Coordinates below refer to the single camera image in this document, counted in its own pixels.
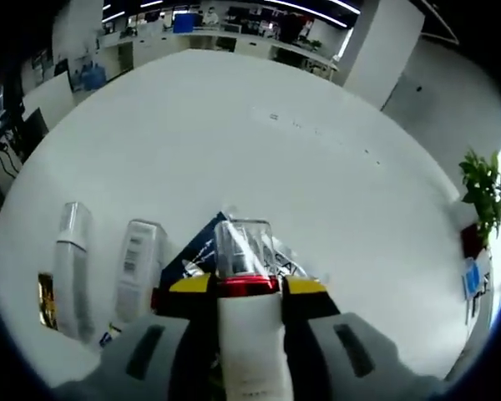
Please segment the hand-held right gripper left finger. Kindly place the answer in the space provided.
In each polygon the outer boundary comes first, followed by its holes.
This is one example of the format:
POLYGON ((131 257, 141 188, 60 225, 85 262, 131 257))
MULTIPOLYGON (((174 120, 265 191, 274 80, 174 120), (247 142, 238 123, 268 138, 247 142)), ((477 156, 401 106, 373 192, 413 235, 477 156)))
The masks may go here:
POLYGON ((85 378, 53 389, 56 400, 209 400, 217 346, 217 277, 187 277, 159 291, 159 315, 130 323, 85 378))

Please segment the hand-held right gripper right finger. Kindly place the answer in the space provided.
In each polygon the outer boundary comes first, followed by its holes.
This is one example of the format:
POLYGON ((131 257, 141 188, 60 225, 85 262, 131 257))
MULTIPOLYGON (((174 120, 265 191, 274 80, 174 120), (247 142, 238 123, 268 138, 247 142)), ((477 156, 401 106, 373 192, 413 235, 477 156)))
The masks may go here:
POLYGON ((444 382, 418 375, 395 343, 306 277, 281 280, 284 349, 296 400, 441 400, 444 382))

